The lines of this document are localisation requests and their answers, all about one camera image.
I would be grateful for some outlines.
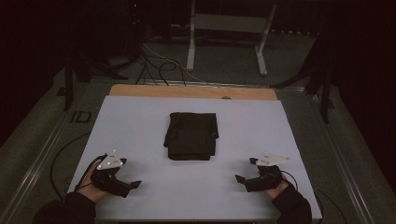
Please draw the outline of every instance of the hand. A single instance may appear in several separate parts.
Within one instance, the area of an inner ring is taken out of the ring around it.
[[[91,166],[91,169],[88,171],[85,179],[82,181],[81,185],[78,186],[77,192],[89,198],[94,203],[98,203],[101,199],[106,197],[109,193],[98,189],[91,182],[91,175],[96,169],[96,167],[100,164],[101,161],[97,161]]]
[[[267,193],[272,199],[276,198],[277,195],[279,195],[285,188],[287,188],[289,185],[288,182],[282,180],[280,184],[276,187],[276,189],[268,189],[265,190],[264,192]]]

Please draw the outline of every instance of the wire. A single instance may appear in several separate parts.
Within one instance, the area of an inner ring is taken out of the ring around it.
[[[143,63],[142,71],[140,71],[139,77],[137,77],[136,82],[135,82],[134,84],[137,84],[137,83],[139,82],[140,78],[143,76],[143,73],[145,72],[145,70],[148,70],[148,69],[147,69],[147,67],[148,67],[148,60],[147,60],[147,58],[146,58],[145,55],[144,55],[144,51],[143,51],[143,50],[141,50],[141,51],[142,51],[142,54],[143,54],[143,56],[144,56],[145,61],[144,61],[144,63]]]
[[[166,58],[166,57],[164,57],[164,56],[162,56],[162,55],[160,55],[160,54],[154,52],[154,51],[151,50],[146,44],[143,44],[143,46],[144,46],[146,49],[148,49],[148,51],[150,51],[151,53],[153,53],[154,55],[156,55],[156,56],[158,56],[158,57],[160,57],[160,58],[162,58],[162,59],[165,59],[166,61],[175,63],[175,64],[177,64],[178,66],[180,66],[180,67],[187,73],[187,75],[188,75],[189,77],[191,77],[191,78],[193,78],[193,79],[195,79],[195,80],[197,80],[197,81],[200,81],[200,82],[202,82],[202,83],[210,84],[209,82],[203,81],[203,80],[199,79],[198,77],[194,77],[193,75],[191,75],[191,74],[189,73],[189,71],[188,71],[185,67],[183,67],[180,63],[178,63],[177,61],[175,61],[175,60],[173,60],[173,59],[170,59],[170,58]]]
[[[297,180],[294,178],[294,176],[293,175],[291,175],[290,173],[288,173],[288,172],[286,172],[286,171],[280,171],[280,172],[282,172],[282,173],[284,173],[284,174],[287,174],[287,175],[289,175],[291,178],[293,178],[293,180],[294,180],[294,183],[295,183],[295,188],[296,188],[296,190],[298,191],[298,184],[297,184]]]
[[[145,59],[145,65],[144,65],[144,68],[143,68],[143,70],[142,70],[142,73],[143,73],[143,71],[146,70],[146,71],[147,71],[146,73],[148,73],[148,74],[150,75],[150,77],[152,78],[152,80],[155,82],[155,79],[153,78],[153,76],[151,75],[151,73],[150,73],[150,71],[149,71],[149,68],[147,67],[147,63],[149,63],[149,64],[151,64],[153,67],[155,67],[155,68],[158,69],[160,78],[163,80],[163,82],[165,82],[165,84],[166,84],[167,86],[169,86],[168,82],[167,82],[166,79],[163,77],[162,71],[173,71],[173,70],[176,69],[177,66],[176,66],[174,63],[163,63],[160,67],[157,67],[152,61],[150,61],[150,60],[148,59],[148,56],[146,55],[146,53],[145,53],[144,51],[142,51],[141,54],[142,54],[143,58]],[[168,65],[168,64],[172,64],[173,67],[170,68],[170,69],[163,69],[163,67],[166,66],[166,65]],[[135,83],[135,84],[138,83],[139,79],[140,79],[141,76],[142,76],[142,73],[140,74],[139,78],[136,80],[136,83]]]
[[[318,189],[318,188],[315,188],[315,190],[317,190],[319,193],[321,193],[323,196],[325,196],[327,199],[329,199],[329,201],[330,202],[332,202],[332,204],[334,204],[334,206],[338,209],[338,211],[340,212],[340,214],[341,214],[341,216],[343,217],[343,220],[344,220],[344,222],[347,224],[347,218],[346,218],[346,216],[344,215],[344,213],[343,213],[343,211],[341,210],[341,208],[327,195],[327,194],[325,194],[323,191],[321,191],[320,189]]]
[[[150,73],[149,69],[147,68],[146,70],[147,70],[147,72],[145,73],[143,84],[146,82],[146,74],[148,73],[148,75],[151,77],[151,80],[155,83],[155,85],[158,85],[158,83],[155,81],[154,77]]]
[[[318,222],[318,224],[320,224],[323,220],[324,217],[324,209],[323,209],[323,204],[321,202],[321,200],[319,199],[318,195],[314,192],[315,198],[318,201],[318,205],[319,205],[319,209],[320,209],[320,213],[322,214],[322,218],[320,219],[320,221]]]
[[[82,175],[81,179],[78,181],[78,184],[76,184],[75,190],[74,192],[76,192],[78,189],[84,188],[88,185],[84,185],[81,186],[82,182],[85,179],[85,176],[87,175],[87,173],[90,171],[91,167],[97,162],[97,161],[102,161],[105,157],[107,156],[107,154],[103,155],[103,156],[98,156],[96,159],[94,159],[90,165],[87,167],[87,169],[85,170],[84,174]]]
[[[50,181],[50,183],[51,183],[53,189],[55,190],[55,193],[58,195],[58,197],[59,197],[59,199],[60,199],[61,201],[63,201],[64,198],[62,197],[62,195],[61,195],[61,193],[59,192],[59,190],[56,188],[55,182],[53,181],[53,167],[54,167],[54,165],[55,165],[55,162],[56,162],[56,160],[58,159],[59,155],[61,155],[61,153],[62,153],[67,147],[69,147],[69,146],[72,145],[73,143],[77,142],[79,139],[81,139],[81,138],[83,138],[83,137],[85,137],[85,136],[87,136],[87,135],[89,135],[89,134],[91,134],[91,132],[89,132],[89,133],[84,133],[83,135],[81,135],[81,136],[79,136],[79,137],[73,139],[72,141],[68,142],[66,145],[64,145],[64,146],[56,153],[55,157],[54,157],[53,160],[52,160],[52,163],[51,163],[50,168],[49,168],[49,181]]]
[[[156,57],[156,56],[147,56],[147,57],[152,57],[152,58],[160,58],[160,57]],[[157,68],[160,72],[160,75],[162,74],[161,71],[173,71],[176,69],[177,65],[179,65],[179,63],[176,60],[175,63],[171,62],[171,63],[163,63],[160,67],[155,66],[153,63],[150,63],[151,65],[153,65],[155,68]],[[163,66],[165,66],[166,64],[173,64],[175,67],[171,68],[171,69],[162,69]],[[184,78],[184,73],[183,73],[183,69],[179,66],[180,68],[180,74],[181,74],[181,80],[183,81],[184,86],[187,86],[186,84],[186,80]]]
[[[79,186],[77,189],[82,189],[82,188],[85,188],[85,187],[87,187],[87,186],[89,186],[89,185],[91,185],[91,184],[92,184],[92,182],[91,182],[91,183],[89,183],[89,184],[83,185],[83,186]]]

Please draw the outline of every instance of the folded black garment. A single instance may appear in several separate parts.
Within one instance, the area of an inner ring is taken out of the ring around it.
[[[172,113],[163,145],[174,161],[208,161],[219,138],[216,114]]]

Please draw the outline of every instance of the white stand leg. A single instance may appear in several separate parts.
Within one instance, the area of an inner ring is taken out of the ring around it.
[[[276,5],[273,5],[270,15],[268,16],[267,25],[264,29],[264,32],[262,33],[262,42],[260,42],[260,45],[256,46],[256,48],[255,48],[257,63],[259,64],[259,71],[260,71],[260,75],[262,75],[262,76],[265,76],[268,74],[267,68],[266,68],[265,62],[264,62],[264,57],[262,55],[262,50],[264,49],[265,41],[267,40],[268,34],[270,33],[271,24],[272,24],[272,20],[273,20],[275,11],[276,11]]]
[[[190,27],[190,47],[189,54],[187,56],[187,71],[191,72],[194,70],[194,59],[195,59],[195,0],[191,0],[191,27]]]

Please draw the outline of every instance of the white table surface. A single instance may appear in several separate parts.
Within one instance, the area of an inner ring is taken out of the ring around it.
[[[210,161],[171,161],[163,141],[172,112],[216,113],[216,155]],[[142,180],[127,198],[108,196],[96,205],[102,220],[261,220],[279,213],[263,192],[246,192],[234,175],[258,176],[249,158],[271,152],[291,158],[278,165],[298,181],[321,218],[309,178],[280,101],[107,96],[69,191],[98,156],[117,150],[127,159],[116,174]]]

